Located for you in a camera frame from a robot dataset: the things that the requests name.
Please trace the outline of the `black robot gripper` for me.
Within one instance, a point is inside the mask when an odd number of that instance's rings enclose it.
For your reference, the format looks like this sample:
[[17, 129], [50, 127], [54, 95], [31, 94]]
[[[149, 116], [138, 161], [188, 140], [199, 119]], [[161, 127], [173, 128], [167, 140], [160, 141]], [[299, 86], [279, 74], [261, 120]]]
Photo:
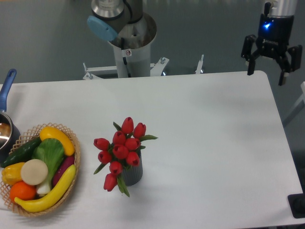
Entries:
[[248, 62], [247, 75], [252, 75], [255, 70], [255, 60], [259, 56], [276, 60], [281, 73], [278, 85], [286, 82], [289, 73], [298, 70], [301, 66], [302, 45], [288, 47], [294, 16], [268, 17], [261, 14], [258, 28], [258, 37], [247, 35], [241, 52], [241, 57]]

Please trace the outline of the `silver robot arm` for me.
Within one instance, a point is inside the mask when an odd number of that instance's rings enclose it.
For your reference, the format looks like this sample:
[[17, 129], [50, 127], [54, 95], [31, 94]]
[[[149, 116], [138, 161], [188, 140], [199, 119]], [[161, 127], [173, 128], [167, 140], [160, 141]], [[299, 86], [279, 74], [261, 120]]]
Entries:
[[[300, 68], [303, 47], [289, 44], [296, 6], [295, 0], [264, 2], [258, 35], [246, 36], [241, 51], [248, 63], [248, 75], [254, 73], [255, 60], [260, 56], [276, 60], [281, 69], [279, 85]], [[118, 77], [145, 77], [152, 71], [163, 71], [160, 62], [151, 67], [151, 43], [157, 28], [154, 19], [143, 12], [141, 0], [93, 0], [91, 10], [87, 25], [113, 47]]]

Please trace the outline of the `white robot base mount frame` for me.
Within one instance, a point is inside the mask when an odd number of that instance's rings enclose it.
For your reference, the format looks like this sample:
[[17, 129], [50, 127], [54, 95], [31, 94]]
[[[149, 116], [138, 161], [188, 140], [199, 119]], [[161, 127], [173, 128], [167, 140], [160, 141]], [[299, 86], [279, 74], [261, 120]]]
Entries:
[[[169, 59], [166, 57], [161, 57], [157, 63], [150, 64], [150, 74], [151, 76], [166, 76], [168, 74], [167, 65], [169, 64]], [[204, 54], [201, 55], [198, 63], [187, 73], [187, 74], [203, 74], [205, 73], [204, 66]], [[102, 78], [117, 78], [117, 67], [116, 66], [106, 66], [106, 67], [89, 67], [83, 63], [84, 76], [83, 80], [99, 80]]]

